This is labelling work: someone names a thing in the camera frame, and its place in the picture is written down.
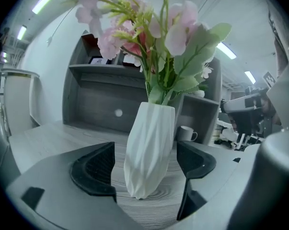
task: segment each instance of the gray shelf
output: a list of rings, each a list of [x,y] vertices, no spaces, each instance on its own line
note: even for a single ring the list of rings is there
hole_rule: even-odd
[[[220,102],[216,102],[216,101],[213,101],[213,100],[210,100],[210,99],[207,99],[207,98],[196,96],[194,94],[184,94],[184,96],[187,97],[187,98],[191,98],[191,99],[193,99],[195,101],[199,101],[199,102],[209,103],[209,104],[213,104],[213,105],[219,105],[220,104]]]
[[[112,64],[85,64],[96,48],[90,49],[83,38],[71,57],[64,83],[63,123],[85,122],[92,127],[110,128],[129,133],[141,102],[147,102],[143,73],[136,67]],[[221,100],[221,69],[216,58],[205,98],[183,94],[171,106],[175,108],[175,133],[179,126],[189,126],[198,133],[196,142],[207,145],[216,124]],[[119,109],[123,115],[115,115]]]

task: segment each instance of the white mug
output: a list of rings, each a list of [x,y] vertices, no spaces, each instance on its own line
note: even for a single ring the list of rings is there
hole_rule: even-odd
[[[197,132],[193,132],[193,128],[187,126],[180,126],[180,129],[177,134],[177,140],[187,140],[195,141],[197,139]]]

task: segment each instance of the table surface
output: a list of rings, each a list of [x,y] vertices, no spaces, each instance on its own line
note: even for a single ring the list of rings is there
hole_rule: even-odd
[[[176,160],[176,149],[170,155],[168,171],[156,191],[145,200],[131,198],[127,192],[123,164],[125,159],[128,134],[110,131],[108,129],[93,127],[84,124],[68,126],[61,121],[46,124],[22,134],[9,138],[11,149],[17,166],[24,173],[38,161],[60,153],[80,149],[89,145],[114,141],[116,143],[116,163],[112,171],[111,184],[116,188],[118,205],[136,222],[146,229],[164,229],[176,223],[177,213],[182,202],[185,176]],[[205,150],[207,146],[197,147],[214,156],[221,153],[221,162],[217,159],[217,167],[206,178],[206,183],[198,183],[198,191],[209,200],[225,184],[228,177],[236,168],[236,162],[232,159],[239,157],[243,152],[227,151],[220,148]],[[218,170],[222,170],[222,179],[218,178]]]

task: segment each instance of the flower stem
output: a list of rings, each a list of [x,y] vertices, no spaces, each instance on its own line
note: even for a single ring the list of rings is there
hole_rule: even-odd
[[[167,87],[168,85],[169,75],[170,75],[170,57],[169,57],[169,54],[167,53],[167,69],[166,69],[166,73],[165,73],[164,81],[163,81],[164,87]]]
[[[136,0],[132,0],[134,3],[135,3],[135,5],[138,7],[138,8],[140,8],[140,6],[139,6],[139,4],[136,2]]]
[[[151,74],[151,67],[152,67],[152,54],[153,52],[150,53],[150,61],[149,61],[149,70],[148,70],[148,80],[150,82],[150,74]]]

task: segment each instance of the flower bouquet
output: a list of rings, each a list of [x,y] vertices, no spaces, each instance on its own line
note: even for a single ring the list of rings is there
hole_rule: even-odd
[[[124,172],[131,196],[146,198],[165,176],[173,145],[175,110],[168,103],[199,89],[231,25],[219,23],[209,29],[198,22],[197,6],[191,1],[170,6],[163,0],[160,11],[146,0],[79,2],[76,17],[98,37],[101,55],[113,59],[123,51],[143,71],[148,102],[141,103],[130,132]],[[111,27],[103,32],[100,19],[106,13]]]

